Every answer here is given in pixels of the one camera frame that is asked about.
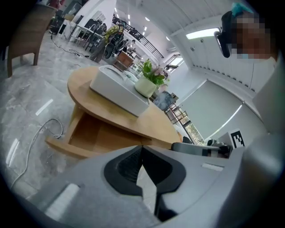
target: round wooden tabletop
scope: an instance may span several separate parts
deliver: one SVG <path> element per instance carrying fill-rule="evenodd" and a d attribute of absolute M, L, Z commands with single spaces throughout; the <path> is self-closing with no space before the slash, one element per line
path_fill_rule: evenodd
<path fill-rule="evenodd" d="M 102 97 L 89 88 L 98 67 L 75 70 L 68 79 L 68 91 L 74 102 L 89 115 L 126 131 L 166 143 L 180 142 L 169 118 L 157 106 L 150 106 L 139 117 Z"/>

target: power cord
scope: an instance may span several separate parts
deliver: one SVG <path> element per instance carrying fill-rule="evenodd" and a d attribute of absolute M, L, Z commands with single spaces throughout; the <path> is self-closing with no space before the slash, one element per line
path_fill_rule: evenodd
<path fill-rule="evenodd" d="M 57 121 L 57 122 L 60 124 L 60 126 L 61 126 L 61 133 L 60 133 L 60 134 L 54 134 L 53 136 L 54 136 L 55 138 L 60 138 L 61 136 L 63 136 L 63 125 L 62 125 L 62 123 L 61 123 L 59 120 L 54 119 L 54 118 L 49 119 L 48 121 L 46 121 L 46 122 L 39 128 L 39 130 L 37 130 L 36 134 L 34 135 L 32 141 L 31 141 L 31 143 L 30 143 L 30 146 L 29 146 L 29 148 L 28 148 L 28 154 L 27 154 L 25 169 L 24 169 L 24 171 L 14 180 L 14 182 L 13 182 L 12 185 L 11 185 L 11 190 L 12 190 L 14 184 L 20 179 L 21 176 L 23 176 L 23 175 L 25 174 L 25 172 L 26 172 L 27 169 L 28 169 L 28 162 L 29 162 L 29 156 L 30 156 L 31 148 L 32 148 L 32 146 L 33 146 L 33 144 L 34 144 L 34 142 L 35 142 L 35 140 L 36 140 L 36 138 L 37 138 L 37 135 L 39 134 L 40 130 L 41 130 L 48 122 L 50 122 L 50 121 L 52 121 L 52 120 Z"/>
<path fill-rule="evenodd" d="M 80 57 L 80 54 L 81 54 L 82 56 L 86 57 L 86 55 L 84 55 L 84 54 L 82 54 L 81 52 L 78 52 L 78 51 L 76 51 L 76 50 L 74 50 L 74 49 L 69 49 L 69 51 L 67 51 L 67 50 L 65 50 L 64 48 L 62 48 L 61 46 L 58 46 L 58 45 L 53 41 L 53 35 L 50 35 L 50 39 L 52 40 L 52 42 L 53 42 L 58 48 L 61 48 L 61 49 L 64 50 L 65 52 L 68 52 L 68 53 L 70 53 L 70 54 L 74 54 L 74 55 L 76 55 L 76 56 L 78 56 L 78 57 Z"/>

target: large green plant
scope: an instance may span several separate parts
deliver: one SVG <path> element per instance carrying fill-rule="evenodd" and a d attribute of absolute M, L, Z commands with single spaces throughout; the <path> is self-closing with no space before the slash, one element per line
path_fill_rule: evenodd
<path fill-rule="evenodd" d="M 164 71 L 164 69 L 161 66 L 153 68 L 149 59 L 145 61 L 142 73 L 148 80 L 157 86 L 163 85 L 165 81 L 168 80 L 168 74 Z"/>

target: potted plant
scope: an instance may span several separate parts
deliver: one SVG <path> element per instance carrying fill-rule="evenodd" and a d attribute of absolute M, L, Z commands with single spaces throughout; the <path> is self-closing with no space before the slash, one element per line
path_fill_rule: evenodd
<path fill-rule="evenodd" d="M 169 81 L 168 73 L 164 67 L 164 64 L 152 66 L 151 61 L 148 59 L 142 68 L 143 75 L 134 85 L 135 89 L 144 97 L 150 98 L 158 86 Z"/>

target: marble floor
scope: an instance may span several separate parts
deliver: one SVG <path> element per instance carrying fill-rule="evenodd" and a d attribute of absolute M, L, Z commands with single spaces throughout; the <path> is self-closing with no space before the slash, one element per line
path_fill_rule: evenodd
<path fill-rule="evenodd" d="M 0 156 L 1 172 L 7 185 L 24 170 L 28 148 L 39 127 L 50 118 L 63 124 L 64 131 L 69 123 L 74 102 L 67 91 L 70 74 L 81 67 L 100 64 L 84 57 L 90 55 L 81 46 L 54 38 L 45 33 L 41 44 L 38 65 L 33 66 L 33 54 L 13 59 L 13 76 L 7 76 L 7 61 L 0 63 Z M 74 49 L 80 57 L 68 53 Z M 39 133 L 30 152 L 28 169 L 16 182 L 13 191 L 29 199 L 59 173 L 73 166 L 77 160 L 54 151 L 45 143 L 47 135 L 59 134 L 60 127 L 50 122 Z M 144 202 L 153 211 L 156 187 L 142 168 L 138 185 L 143 188 Z"/>

